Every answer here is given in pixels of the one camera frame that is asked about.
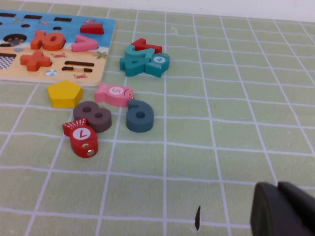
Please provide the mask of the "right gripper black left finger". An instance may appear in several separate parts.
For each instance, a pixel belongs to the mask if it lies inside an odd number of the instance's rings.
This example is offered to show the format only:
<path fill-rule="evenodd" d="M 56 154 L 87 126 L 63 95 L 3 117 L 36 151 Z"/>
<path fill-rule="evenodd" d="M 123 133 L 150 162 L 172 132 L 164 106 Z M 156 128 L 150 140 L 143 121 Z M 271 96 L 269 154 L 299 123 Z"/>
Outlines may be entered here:
<path fill-rule="evenodd" d="M 254 236 L 313 236 L 303 225 L 278 186 L 267 182 L 255 185 L 252 202 L 251 230 Z"/>

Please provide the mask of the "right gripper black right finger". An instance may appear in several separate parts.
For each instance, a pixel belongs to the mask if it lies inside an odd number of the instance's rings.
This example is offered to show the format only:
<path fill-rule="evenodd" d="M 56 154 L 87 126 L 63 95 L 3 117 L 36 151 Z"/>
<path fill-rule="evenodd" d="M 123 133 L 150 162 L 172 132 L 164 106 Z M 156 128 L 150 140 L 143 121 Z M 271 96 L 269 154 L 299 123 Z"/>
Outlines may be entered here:
<path fill-rule="evenodd" d="M 315 230 L 315 198 L 290 182 L 279 182 L 278 189 L 287 198 L 303 225 Z"/>

